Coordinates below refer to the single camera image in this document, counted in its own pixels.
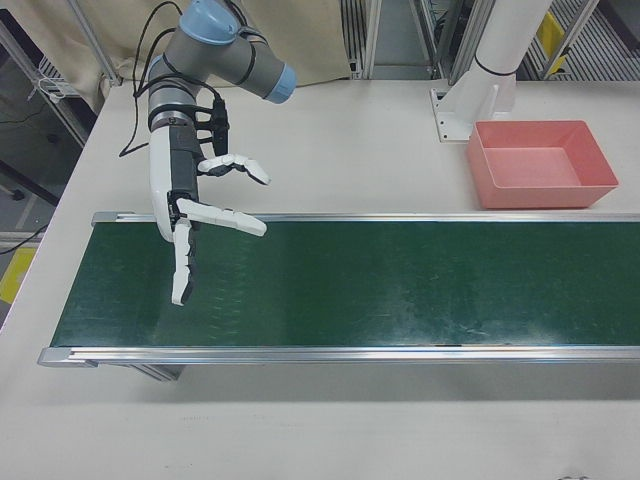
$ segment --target beige curtain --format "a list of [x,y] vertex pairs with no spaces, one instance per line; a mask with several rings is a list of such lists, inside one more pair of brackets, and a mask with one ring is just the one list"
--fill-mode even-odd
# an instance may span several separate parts
[[[81,0],[98,39],[118,73],[131,78],[133,57],[144,23],[161,0]],[[45,56],[89,105],[100,109],[108,84],[100,64],[65,0],[3,0]],[[176,0],[184,10],[189,0]],[[255,25],[274,52],[290,63],[300,85],[325,82],[350,74],[342,39],[338,0],[243,0]],[[147,32],[143,59],[155,36],[174,27],[178,15],[163,7]]]

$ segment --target green conveyor belt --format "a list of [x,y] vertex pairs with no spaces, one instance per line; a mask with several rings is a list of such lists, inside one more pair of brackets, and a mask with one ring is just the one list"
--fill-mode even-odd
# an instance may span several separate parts
[[152,223],[95,226],[51,346],[640,345],[640,223],[204,226],[170,303]]

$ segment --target metal frame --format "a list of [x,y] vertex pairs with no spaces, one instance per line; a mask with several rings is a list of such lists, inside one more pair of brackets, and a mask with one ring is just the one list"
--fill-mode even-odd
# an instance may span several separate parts
[[20,44],[16,41],[13,35],[11,35],[9,29],[2,22],[0,22],[0,43],[2,43],[9,53],[9,56],[14,62],[16,62],[20,70],[22,70],[25,76],[29,79],[44,101],[49,104],[49,107],[67,128],[73,139],[78,143],[78,145],[80,145],[80,147],[84,147],[85,143],[87,143],[87,139],[89,138],[89,134],[67,104],[64,102],[59,102],[57,104],[53,103],[49,96],[38,88],[38,81],[42,78],[42,74],[38,71],[36,66],[31,63],[29,56],[25,53]]
[[376,44],[378,42],[378,27],[380,26],[380,13],[382,12],[382,0],[371,0],[367,12],[367,44],[364,49],[364,67],[362,78],[371,80],[376,59]]
[[547,80],[551,75],[551,70],[553,66],[556,64],[558,59],[562,55],[566,55],[568,53],[571,44],[576,41],[580,32],[584,28],[585,24],[591,18],[591,14],[598,6],[598,2],[600,0],[584,0],[578,11],[576,12],[575,17],[571,21],[571,25],[567,28],[567,31],[562,37],[562,41],[558,44],[555,51],[551,55],[551,58],[547,61],[546,65],[540,72],[540,79]]
[[67,0],[67,4],[73,11],[76,20],[78,20],[78,25],[80,26],[80,29],[82,30],[84,36],[89,41],[89,46],[91,47],[91,50],[93,50],[93,54],[95,55],[96,60],[98,60],[98,62],[100,63],[102,71],[109,79],[109,83],[111,83],[111,86],[121,85],[122,77],[118,75],[118,72],[111,62],[111,58],[109,58],[109,55],[107,55],[107,53],[105,52],[102,44],[100,44],[98,37],[96,37],[96,34],[91,27],[91,23],[89,23],[87,16],[82,11],[82,8],[80,8],[77,0]]
[[434,36],[435,24],[431,17],[431,9],[429,8],[428,2],[429,0],[414,0],[413,11],[416,13],[422,38],[427,51],[429,52],[429,57],[431,58],[431,79],[435,80],[437,78],[442,78],[442,65],[436,61],[438,48],[436,46],[436,39]]
[[[585,212],[478,213],[478,214],[322,214],[260,215],[267,222],[640,222],[640,214]],[[99,212],[96,223],[152,223],[153,215]],[[186,365],[246,365],[265,363],[638,363],[640,346],[518,346],[425,345],[406,347],[49,347],[38,363],[47,367],[117,365],[159,381],[174,381]]]
[[453,34],[455,33],[456,25],[458,24],[460,13],[462,12],[463,4],[464,0],[453,0],[453,5],[449,8],[449,13],[447,14],[444,26],[442,27],[440,41],[438,42],[438,46],[436,47],[436,58],[434,59],[434,64],[440,65],[440,75],[442,77],[448,77],[450,73],[450,69],[445,68],[446,64],[444,62],[444,59],[449,53],[449,49],[451,48]]
[[[478,213],[267,213],[255,214],[269,222],[640,222],[640,213],[566,212],[478,212]],[[152,214],[96,212],[96,223],[154,223]]]

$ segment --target white pillar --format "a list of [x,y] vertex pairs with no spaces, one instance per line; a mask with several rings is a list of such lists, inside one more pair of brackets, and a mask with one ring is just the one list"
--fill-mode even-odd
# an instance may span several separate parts
[[515,71],[552,0],[496,0],[471,68],[442,100],[432,95],[440,140],[468,140],[474,122],[508,113]]

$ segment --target cable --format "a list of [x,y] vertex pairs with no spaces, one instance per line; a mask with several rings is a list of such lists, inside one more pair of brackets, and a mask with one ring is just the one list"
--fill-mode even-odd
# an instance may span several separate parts
[[224,0],[224,3],[233,12],[233,14],[240,21],[240,24],[243,27],[246,27],[249,25],[249,22],[247,22],[247,17],[245,17],[244,13],[242,13],[242,10],[240,9],[240,7],[238,7],[238,5],[233,3],[231,0]]
[[47,223],[46,225],[41,226],[38,230],[36,230],[35,232],[33,232],[33,235],[31,235],[29,238],[21,241],[20,243],[18,243],[17,245],[14,245],[11,248],[8,248],[7,250],[2,250],[0,252],[0,255],[6,255],[7,253],[11,253],[11,252],[15,252],[17,249],[19,249],[22,245],[24,245],[25,243],[29,243],[31,240],[33,240],[34,238],[36,238],[38,236],[38,234],[40,234],[44,229],[46,229],[49,226],[49,224]]
[[22,120],[4,120],[4,121],[0,122],[0,125],[17,125],[17,124],[25,123],[25,122],[29,121],[30,119],[32,119],[33,117],[35,117],[36,115],[40,115],[42,113],[42,111],[44,110],[45,106],[46,106],[46,103],[43,103],[40,106],[40,109],[37,112],[30,113],[29,115],[24,117]]
[[[133,125],[133,131],[131,133],[131,138],[129,139],[129,142],[125,145],[125,147],[120,152],[120,155],[119,155],[120,158],[124,157],[125,155],[129,155],[130,153],[133,153],[136,150],[140,150],[141,148],[146,147],[147,145],[149,145],[149,143],[147,142],[147,143],[142,143],[140,145],[137,145],[136,147],[130,148],[131,144],[133,143],[133,141],[136,138],[136,135],[138,134],[138,121],[140,120],[140,112],[139,112],[139,108],[138,108],[138,96],[136,96],[136,90],[137,90],[136,89],[136,68],[138,68],[138,62],[140,61],[140,50],[142,49],[142,42],[144,41],[144,37],[147,34],[147,29],[149,28],[149,25],[151,24],[151,20],[153,20],[153,17],[156,15],[158,10],[160,10],[162,7],[164,7],[166,5],[173,5],[175,7],[175,9],[177,10],[177,12],[180,15],[182,15],[182,10],[180,9],[180,7],[178,6],[177,3],[172,2],[172,1],[165,1],[165,2],[162,2],[162,3],[158,4],[156,6],[156,8],[154,8],[151,11],[151,13],[149,14],[149,17],[147,17],[147,21],[145,22],[144,27],[142,28],[142,33],[140,34],[140,39],[138,40],[138,46],[136,47],[136,56],[135,56],[135,60],[133,62],[133,74],[132,74],[135,123]],[[151,58],[151,51],[149,52],[149,55],[147,55],[147,61],[149,61],[149,58]],[[140,82],[141,82],[141,85],[142,85],[142,82],[144,82],[144,76],[140,79]]]

